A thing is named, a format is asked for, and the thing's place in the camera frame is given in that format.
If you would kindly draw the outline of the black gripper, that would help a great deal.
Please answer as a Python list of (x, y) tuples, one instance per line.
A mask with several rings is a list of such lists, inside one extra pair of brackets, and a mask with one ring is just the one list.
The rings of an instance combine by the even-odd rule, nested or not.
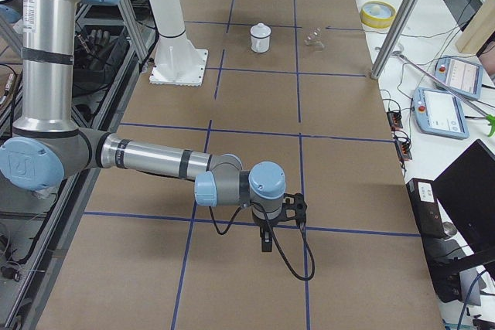
[(273, 244), (272, 234), (271, 234), (271, 224), (266, 220), (258, 219), (256, 221), (260, 228), (260, 238), (261, 238), (261, 251), (271, 252), (271, 245)]

